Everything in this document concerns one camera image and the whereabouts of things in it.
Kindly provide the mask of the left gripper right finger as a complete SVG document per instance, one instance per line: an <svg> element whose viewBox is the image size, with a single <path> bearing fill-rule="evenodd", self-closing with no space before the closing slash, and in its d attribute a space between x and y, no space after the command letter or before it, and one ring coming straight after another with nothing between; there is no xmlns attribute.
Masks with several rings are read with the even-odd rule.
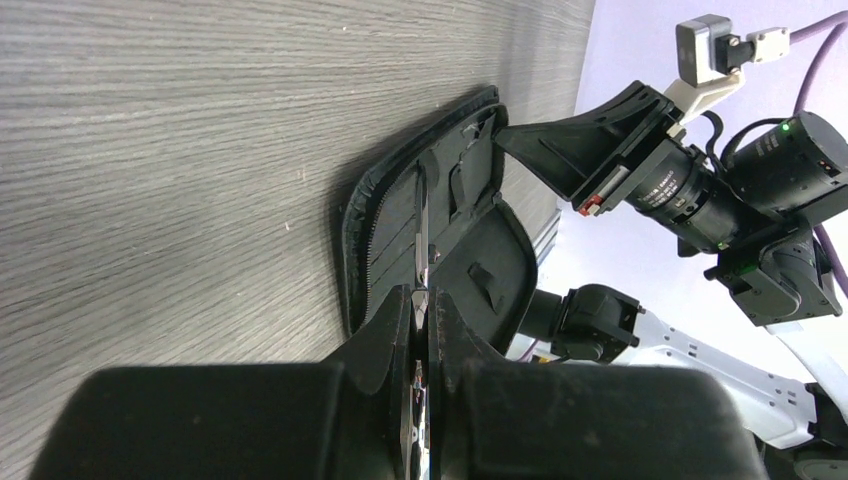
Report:
<svg viewBox="0 0 848 480"><path fill-rule="evenodd" d="M763 479L752 436L711 376L675 367L505 359L454 300L430 295L434 479Z"/></svg>

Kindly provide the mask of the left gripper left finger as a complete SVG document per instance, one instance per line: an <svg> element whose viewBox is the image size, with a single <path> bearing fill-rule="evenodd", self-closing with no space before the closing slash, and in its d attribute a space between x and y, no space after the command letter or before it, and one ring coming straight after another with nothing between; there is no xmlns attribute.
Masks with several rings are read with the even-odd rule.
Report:
<svg viewBox="0 0 848 480"><path fill-rule="evenodd" d="M407 479L412 293L317 363L117 367L73 393L35 479Z"/></svg>

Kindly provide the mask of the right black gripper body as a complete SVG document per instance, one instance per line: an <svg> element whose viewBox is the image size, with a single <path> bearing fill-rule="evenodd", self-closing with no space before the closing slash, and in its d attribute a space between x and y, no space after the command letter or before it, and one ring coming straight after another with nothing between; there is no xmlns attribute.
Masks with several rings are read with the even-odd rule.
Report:
<svg viewBox="0 0 848 480"><path fill-rule="evenodd" d="M668 204L689 177L689 157L669 133L681 111L666 96L633 82L612 99L569 119L569 194L584 216L626 202L645 214Z"/></svg>

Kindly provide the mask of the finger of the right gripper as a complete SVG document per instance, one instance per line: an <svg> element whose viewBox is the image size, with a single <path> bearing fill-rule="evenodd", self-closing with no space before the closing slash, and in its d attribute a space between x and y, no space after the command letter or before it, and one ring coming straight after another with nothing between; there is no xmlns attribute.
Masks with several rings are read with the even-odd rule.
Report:
<svg viewBox="0 0 848 480"><path fill-rule="evenodd" d="M493 141L561 198L586 202L618 167L634 171L662 137L663 96L635 81L583 114L507 126Z"/></svg>

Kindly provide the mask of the silver scissors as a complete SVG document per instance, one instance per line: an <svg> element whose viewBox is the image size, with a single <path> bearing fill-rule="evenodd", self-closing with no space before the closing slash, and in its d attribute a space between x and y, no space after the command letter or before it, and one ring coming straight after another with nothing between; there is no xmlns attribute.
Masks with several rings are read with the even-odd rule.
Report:
<svg viewBox="0 0 848 480"><path fill-rule="evenodd" d="M413 443L410 453L411 479L427 478L427 468L422 466L423 442L426 433L426 382L424 367L426 362L423 354L426 352L425 323L429 302L429 212L428 184L426 171L423 166L416 167L415 187L415 220L416 232L414 241L415 277L412 292L412 307L414 314L414 346L420 348L414 361L413 376Z"/></svg>

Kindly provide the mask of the black zip tool case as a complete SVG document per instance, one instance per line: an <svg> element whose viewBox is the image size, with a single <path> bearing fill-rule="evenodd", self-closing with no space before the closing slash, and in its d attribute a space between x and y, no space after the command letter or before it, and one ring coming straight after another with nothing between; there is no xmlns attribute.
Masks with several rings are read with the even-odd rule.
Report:
<svg viewBox="0 0 848 480"><path fill-rule="evenodd" d="M505 156L493 137L509 121L485 86L376 161L355 184L340 224L337 272L345 329L354 334L391 288L415 275L416 178L427 184L429 284L466 324L505 353L537 285L533 244L501 189Z"/></svg>

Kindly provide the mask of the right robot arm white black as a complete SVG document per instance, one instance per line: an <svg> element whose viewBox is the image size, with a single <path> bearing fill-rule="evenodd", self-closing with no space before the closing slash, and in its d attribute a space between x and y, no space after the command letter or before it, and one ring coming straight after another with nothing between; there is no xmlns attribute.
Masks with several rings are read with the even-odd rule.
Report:
<svg viewBox="0 0 848 480"><path fill-rule="evenodd" d="M767 445L801 479L847 475L847 376L802 340L805 319L840 315L847 273L822 229L847 209L847 143L801 110L757 122L721 152L686 146L691 111L634 82L584 114L510 126L495 143L584 216L631 205L673 233L678 253L712 254L706 279L723 285L749 320L783 333L813 375L800 393L768 399L795 421Z"/></svg>

